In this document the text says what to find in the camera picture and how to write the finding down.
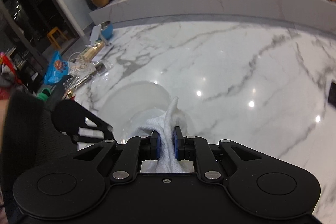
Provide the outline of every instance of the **blue pot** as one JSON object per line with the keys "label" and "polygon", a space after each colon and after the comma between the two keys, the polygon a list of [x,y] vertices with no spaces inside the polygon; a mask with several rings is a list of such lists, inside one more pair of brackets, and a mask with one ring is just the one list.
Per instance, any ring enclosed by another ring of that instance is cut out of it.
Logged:
{"label": "blue pot", "polygon": [[101,25],[101,28],[100,28],[101,35],[105,37],[107,40],[109,40],[113,35],[112,23],[110,21],[105,21],[101,23],[100,25]]}

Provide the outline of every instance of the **green object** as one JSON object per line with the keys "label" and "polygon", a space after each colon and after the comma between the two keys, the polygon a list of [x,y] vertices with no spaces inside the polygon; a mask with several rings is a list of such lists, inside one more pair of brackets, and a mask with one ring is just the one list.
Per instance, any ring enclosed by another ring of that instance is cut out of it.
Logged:
{"label": "green object", "polygon": [[47,101],[49,96],[51,94],[51,90],[49,88],[44,88],[40,93],[37,94],[36,98],[42,100],[42,101]]}

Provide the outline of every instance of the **blue gripper pad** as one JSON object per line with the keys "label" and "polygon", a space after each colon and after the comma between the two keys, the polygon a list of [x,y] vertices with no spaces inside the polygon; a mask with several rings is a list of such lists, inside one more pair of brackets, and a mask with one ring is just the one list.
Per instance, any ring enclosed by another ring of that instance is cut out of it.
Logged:
{"label": "blue gripper pad", "polygon": [[157,137],[156,157],[157,159],[160,158],[160,135]]}
{"label": "blue gripper pad", "polygon": [[174,143],[174,151],[175,151],[175,158],[179,159],[179,143],[177,142],[177,134],[176,129],[173,130],[173,143]]}

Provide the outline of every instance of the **blue bag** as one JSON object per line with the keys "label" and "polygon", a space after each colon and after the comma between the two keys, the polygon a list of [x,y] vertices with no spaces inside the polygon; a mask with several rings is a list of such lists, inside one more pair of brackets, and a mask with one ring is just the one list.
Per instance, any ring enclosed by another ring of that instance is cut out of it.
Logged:
{"label": "blue bag", "polygon": [[54,85],[62,79],[63,75],[68,75],[68,72],[68,62],[63,61],[60,53],[55,51],[44,76],[44,83]]}

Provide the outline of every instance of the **kitchen island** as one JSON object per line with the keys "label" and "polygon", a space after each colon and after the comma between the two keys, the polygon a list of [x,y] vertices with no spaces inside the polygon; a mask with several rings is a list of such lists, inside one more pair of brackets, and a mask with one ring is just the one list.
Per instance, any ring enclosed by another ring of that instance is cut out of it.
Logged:
{"label": "kitchen island", "polygon": [[179,15],[114,24],[106,74],[76,92],[97,113],[119,88],[151,81],[178,96],[188,135],[230,139],[305,168],[321,185],[314,215],[336,222],[336,37],[283,21]]}

